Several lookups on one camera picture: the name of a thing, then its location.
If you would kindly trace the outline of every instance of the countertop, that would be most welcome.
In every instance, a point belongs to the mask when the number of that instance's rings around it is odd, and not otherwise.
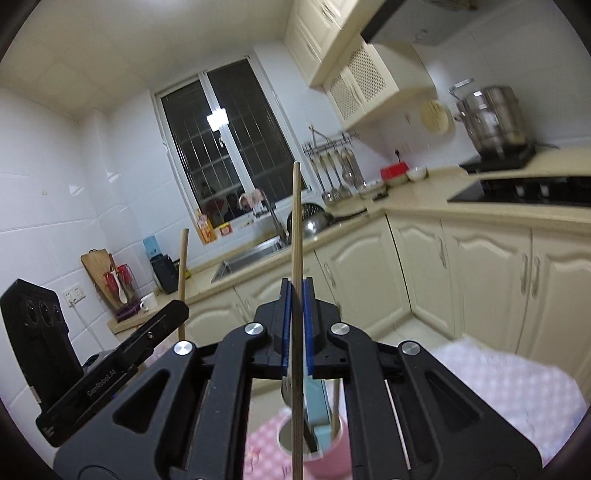
[[[514,205],[508,203],[448,203],[447,199],[465,189],[478,179],[516,178],[536,176],[591,176],[591,148],[570,148],[548,151],[537,155],[522,170],[501,173],[468,175],[460,167],[434,170],[430,176],[418,183],[406,183],[391,187],[387,199],[373,202],[356,196],[331,208],[334,215],[347,215],[366,207],[365,215],[335,225],[304,241],[304,254],[334,239],[356,231],[382,216],[393,213],[410,216],[429,216],[440,219],[466,220],[503,225],[521,225],[545,230],[563,231],[591,235],[591,209],[582,207]],[[193,273],[186,283],[186,303],[191,305],[199,300],[220,293],[235,285],[248,281],[266,271],[289,262],[291,249],[278,252],[243,270],[211,283],[217,265]],[[162,308],[177,294],[160,295],[158,306]],[[123,332],[144,323],[154,312],[138,315],[124,322],[110,320],[108,325],[113,333]]]

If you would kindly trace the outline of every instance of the pink container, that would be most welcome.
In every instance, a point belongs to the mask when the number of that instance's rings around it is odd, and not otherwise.
[[[337,479],[351,473],[351,448],[349,428],[341,417],[340,429],[331,448],[322,454],[306,453],[304,442],[304,469],[314,478]],[[291,460],[291,417],[287,417],[277,429],[277,443],[281,451]]]

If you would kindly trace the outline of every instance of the cutting board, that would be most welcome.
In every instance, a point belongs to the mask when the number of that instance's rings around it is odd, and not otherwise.
[[[91,250],[80,257],[84,268],[94,281],[100,296],[111,307],[114,312],[118,312],[123,303],[109,291],[103,275],[112,270],[111,258],[107,250]]]

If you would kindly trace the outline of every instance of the black stove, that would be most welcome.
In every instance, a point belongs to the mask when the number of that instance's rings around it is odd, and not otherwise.
[[[591,207],[591,177],[533,177],[474,182],[448,202]]]
[[[502,155],[496,151],[483,153],[461,164],[468,173],[484,173],[487,171],[519,170],[525,167],[535,156],[535,144],[529,144],[516,150],[505,150]]]

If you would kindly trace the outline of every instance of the kitchen sink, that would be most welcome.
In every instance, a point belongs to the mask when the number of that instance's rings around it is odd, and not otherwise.
[[[220,280],[227,275],[230,275],[238,270],[248,267],[253,263],[262,260],[270,255],[280,252],[287,246],[280,240],[278,236],[273,237],[266,242],[258,244],[257,246],[243,252],[239,255],[235,255],[232,258],[228,258],[220,263],[216,274],[212,278],[212,283]]]

